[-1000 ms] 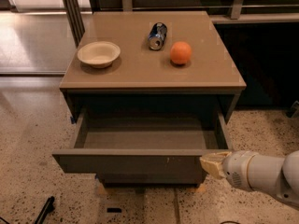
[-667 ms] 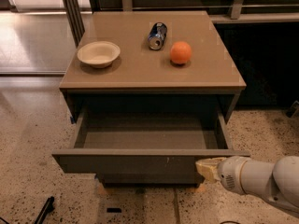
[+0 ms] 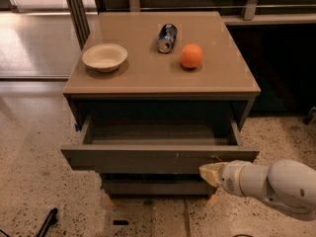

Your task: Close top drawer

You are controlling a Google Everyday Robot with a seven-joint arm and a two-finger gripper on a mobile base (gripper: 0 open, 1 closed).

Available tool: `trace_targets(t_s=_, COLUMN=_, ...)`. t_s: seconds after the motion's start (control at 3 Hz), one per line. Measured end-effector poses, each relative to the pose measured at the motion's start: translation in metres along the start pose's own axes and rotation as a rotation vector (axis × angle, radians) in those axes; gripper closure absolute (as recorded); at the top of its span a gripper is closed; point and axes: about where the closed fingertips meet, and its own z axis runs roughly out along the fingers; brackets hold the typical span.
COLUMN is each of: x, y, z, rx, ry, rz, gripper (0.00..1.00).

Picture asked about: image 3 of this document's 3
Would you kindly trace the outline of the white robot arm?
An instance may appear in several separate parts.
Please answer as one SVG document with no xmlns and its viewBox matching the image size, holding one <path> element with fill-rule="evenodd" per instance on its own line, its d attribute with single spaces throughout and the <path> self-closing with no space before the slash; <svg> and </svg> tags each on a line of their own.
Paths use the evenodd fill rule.
<svg viewBox="0 0 316 237">
<path fill-rule="evenodd" d="M 316 171 L 293 161 L 271 166 L 235 160 L 200 166 L 201 177 L 240 198 L 255 198 L 264 205 L 302 221 L 316 219 Z"/>
</svg>

